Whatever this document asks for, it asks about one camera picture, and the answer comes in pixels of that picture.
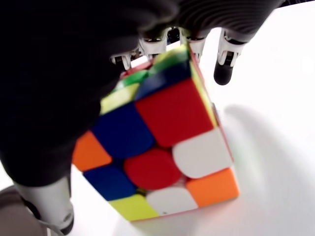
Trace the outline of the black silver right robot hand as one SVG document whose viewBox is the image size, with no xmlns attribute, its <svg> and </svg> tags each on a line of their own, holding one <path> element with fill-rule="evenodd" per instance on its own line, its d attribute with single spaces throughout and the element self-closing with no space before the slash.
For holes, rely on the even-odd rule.
<svg viewBox="0 0 315 236">
<path fill-rule="evenodd" d="M 3 0 L 0 160 L 34 216 L 71 232 L 74 146 L 117 84 L 113 55 L 179 26 L 250 41 L 279 0 Z"/>
</svg>

